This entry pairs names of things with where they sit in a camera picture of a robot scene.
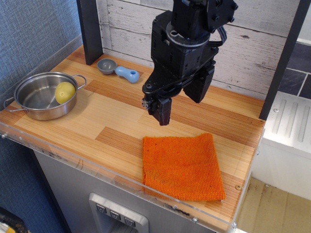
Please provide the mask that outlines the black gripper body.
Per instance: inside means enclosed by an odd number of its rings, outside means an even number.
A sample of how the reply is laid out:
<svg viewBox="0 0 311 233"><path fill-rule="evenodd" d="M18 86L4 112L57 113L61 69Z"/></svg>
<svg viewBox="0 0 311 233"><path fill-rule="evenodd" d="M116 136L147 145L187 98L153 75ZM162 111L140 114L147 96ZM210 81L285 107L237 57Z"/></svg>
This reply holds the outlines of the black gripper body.
<svg viewBox="0 0 311 233"><path fill-rule="evenodd" d="M143 85L144 98L157 100L177 96L205 66L214 64L218 47L209 43L209 33L190 44L172 25L172 11L156 16L152 27L151 58L155 68Z"/></svg>

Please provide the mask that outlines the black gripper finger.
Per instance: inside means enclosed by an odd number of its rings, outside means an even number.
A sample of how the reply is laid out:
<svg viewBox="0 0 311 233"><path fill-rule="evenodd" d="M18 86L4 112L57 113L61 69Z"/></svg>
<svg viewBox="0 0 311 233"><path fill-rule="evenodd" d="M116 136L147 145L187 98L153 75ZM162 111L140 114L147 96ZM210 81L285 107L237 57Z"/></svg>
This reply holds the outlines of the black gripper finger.
<svg viewBox="0 0 311 233"><path fill-rule="evenodd" d="M159 98L153 99L142 99L142 106L146 108L149 115L152 115L160 124L160 126L169 125L172 99L171 98Z"/></svg>
<svg viewBox="0 0 311 233"><path fill-rule="evenodd" d="M215 66L214 64L205 66L195 74L194 79L183 88L185 94L195 103L200 103L206 95L211 84Z"/></svg>

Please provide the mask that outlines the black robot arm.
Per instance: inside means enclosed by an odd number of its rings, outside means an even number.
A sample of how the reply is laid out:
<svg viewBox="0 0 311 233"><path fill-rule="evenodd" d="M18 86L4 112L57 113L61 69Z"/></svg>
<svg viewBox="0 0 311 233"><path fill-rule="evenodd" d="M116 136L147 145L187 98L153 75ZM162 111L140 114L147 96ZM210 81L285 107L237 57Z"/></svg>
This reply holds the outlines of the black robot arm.
<svg viewBox="0 0 311 233"><path fill-rule="evenodd" d="M172 97L181 91L200 103L211 84L214 56L227 39L224 25L234 21L233 0L175 0L152 26L154 70L143 85L142 105L161 126L170 122Z"/></svg>

